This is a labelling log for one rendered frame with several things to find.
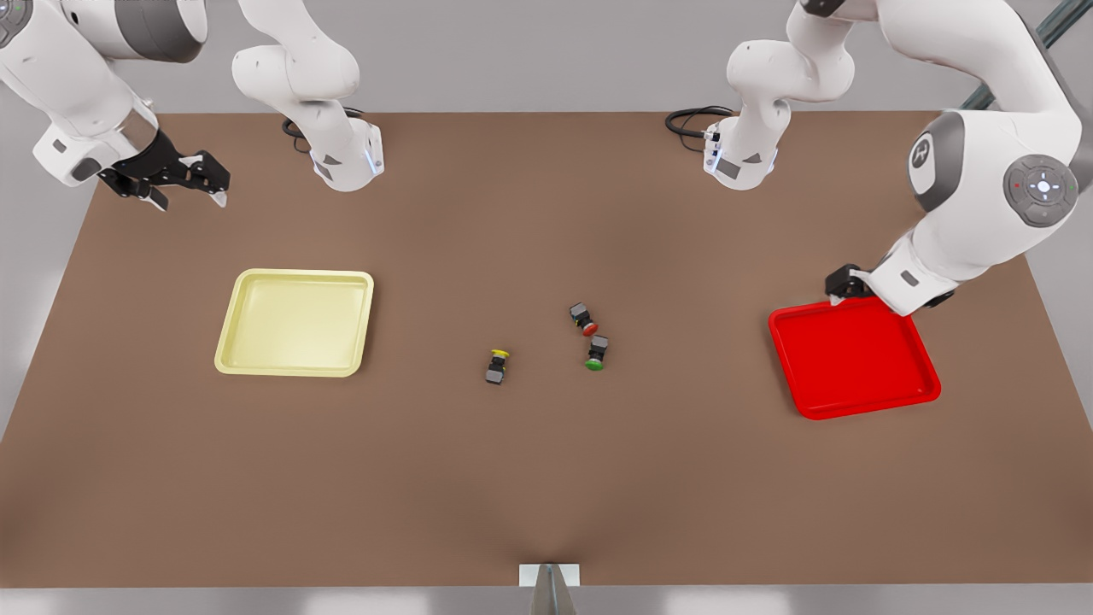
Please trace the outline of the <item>red tray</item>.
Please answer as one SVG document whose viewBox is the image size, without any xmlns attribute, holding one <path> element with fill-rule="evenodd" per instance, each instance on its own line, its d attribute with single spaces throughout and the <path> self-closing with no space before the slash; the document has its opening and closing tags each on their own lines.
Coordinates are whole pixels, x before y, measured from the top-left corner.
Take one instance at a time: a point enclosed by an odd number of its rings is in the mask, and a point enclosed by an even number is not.
<svg viewBox="0 0 1093 615">
<path fill-rule="evenodd" d="M 935 401 L 941 383 L 909 316 L 878 297 L 769 314 L 781 371 L 800 415 L 831 419 Z"/>
</svg>

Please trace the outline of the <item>pale yellow tray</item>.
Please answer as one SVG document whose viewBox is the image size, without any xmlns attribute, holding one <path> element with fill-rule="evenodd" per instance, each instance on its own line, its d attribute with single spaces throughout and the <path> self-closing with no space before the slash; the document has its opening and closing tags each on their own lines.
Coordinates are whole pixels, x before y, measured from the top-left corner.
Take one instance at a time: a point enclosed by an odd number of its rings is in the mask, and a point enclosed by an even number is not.
<svg viewBox="0 0 1093 615">
<path fill-rule="evenodd" d="M 346 378 L 362 362 L 374 289 L 366 272 L 245 270 L 231 291 L 216 370 Z"/>
</svg>

